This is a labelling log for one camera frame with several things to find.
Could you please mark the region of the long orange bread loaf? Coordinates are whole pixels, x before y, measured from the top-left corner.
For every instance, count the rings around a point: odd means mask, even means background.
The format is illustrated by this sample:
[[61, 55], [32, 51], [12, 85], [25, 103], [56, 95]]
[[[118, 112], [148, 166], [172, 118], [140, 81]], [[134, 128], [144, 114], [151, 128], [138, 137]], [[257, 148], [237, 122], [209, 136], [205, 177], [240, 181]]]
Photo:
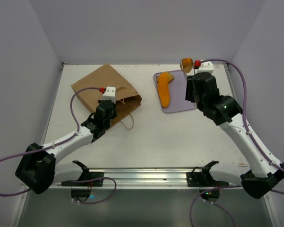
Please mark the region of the long orange bread loaf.
[[169, 94], [169, 74], [167, 72], [163, 72], [159, 76], [158, 94], [161, 106], [163, 108], [168, 107], [170, 102], [170, 94]]

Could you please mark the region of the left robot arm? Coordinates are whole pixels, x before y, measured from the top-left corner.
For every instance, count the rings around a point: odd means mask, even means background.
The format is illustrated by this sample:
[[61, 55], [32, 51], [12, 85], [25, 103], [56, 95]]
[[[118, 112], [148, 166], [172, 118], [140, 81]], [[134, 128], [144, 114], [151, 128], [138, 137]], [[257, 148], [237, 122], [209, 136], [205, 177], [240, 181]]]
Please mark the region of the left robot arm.
[[55, 183], [65, 183], [67, 186], [85, 185], [92, 175], [84, 164], [72, 161], [60, 165], [59, 162], [102, 137], [115, 117], [115, 103], [110, 100], [100, 101], [96, 111], [81, 124], [79, 131], [49, 144], [49, 148], [45, 144], [29, 145], [15, 176], [36, 194], [45, 192]]

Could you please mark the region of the brown paper bag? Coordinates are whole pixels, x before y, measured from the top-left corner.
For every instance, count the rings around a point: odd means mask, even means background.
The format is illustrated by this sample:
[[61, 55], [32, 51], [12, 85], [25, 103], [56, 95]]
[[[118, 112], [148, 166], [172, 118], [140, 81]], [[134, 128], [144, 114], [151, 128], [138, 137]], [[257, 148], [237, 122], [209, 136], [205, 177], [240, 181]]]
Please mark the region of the brown paper bag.
[[117, 117], [111, 121], [112, 127], [141, 106], [142, 97], [137, 90], [109, 64], [102, 65], [71, 85], [74, 92], [87, 87], [116, 88]]

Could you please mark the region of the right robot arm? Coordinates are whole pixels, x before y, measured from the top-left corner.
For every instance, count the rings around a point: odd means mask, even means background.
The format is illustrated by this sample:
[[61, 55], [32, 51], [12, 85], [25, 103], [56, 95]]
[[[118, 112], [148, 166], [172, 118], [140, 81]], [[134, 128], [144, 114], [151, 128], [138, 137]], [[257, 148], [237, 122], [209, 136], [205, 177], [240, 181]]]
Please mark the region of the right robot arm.
[[220, 95], [216, 78], [209, 72], [200, 72], [186, 78], [185, 99], [194, 102], [205, 117], [219, 126], [234, 142], [247, 161], [237, 167], [211, 161], [187, 173], [188, 186], [241, 186], [255, 199], [260, 199], [284, 179], [284, 162], [276, 158], [251, 132], [243, 120], [243, 110], [231, 96]]

